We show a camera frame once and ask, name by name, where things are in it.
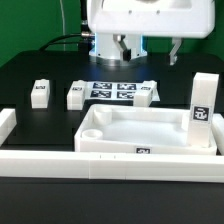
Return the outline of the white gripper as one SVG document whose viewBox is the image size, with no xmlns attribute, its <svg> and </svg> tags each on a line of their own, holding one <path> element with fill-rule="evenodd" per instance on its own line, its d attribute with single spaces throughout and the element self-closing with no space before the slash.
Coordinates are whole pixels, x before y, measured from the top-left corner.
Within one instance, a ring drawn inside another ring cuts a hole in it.
<svg viewBox="0 0 224 224">
<path fill-rule="evenodd" d="M 94 33 L 114 34 L 121 59 L 129 62 L 125 34 L 172 39 L 169 63 L 177 61 L 182 38 L 205 38 L 215 26 L 215 0 L 87 0 L 87 20 Z"/>
</svg>

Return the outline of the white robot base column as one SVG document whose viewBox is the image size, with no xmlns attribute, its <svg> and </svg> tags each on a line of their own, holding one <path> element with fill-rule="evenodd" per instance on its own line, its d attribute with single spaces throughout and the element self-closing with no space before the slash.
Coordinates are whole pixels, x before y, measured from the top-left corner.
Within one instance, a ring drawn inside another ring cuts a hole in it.
<svg viewBox="0 0 224 224">
<path fill-rule="evenodd" d="M 95 34 L 95 45 L 89 52 L 89 58 L 92 62 L 110 66 L 131 66 L 144 62 L 147 52 L 143 49 L 143 37 L 140 35 L 125 35 L 124 42 L 131 50 L 131 60 L 129 62 L 121 59 L 121 54 L 113 40 L 114 34 Z"/>
</svg>

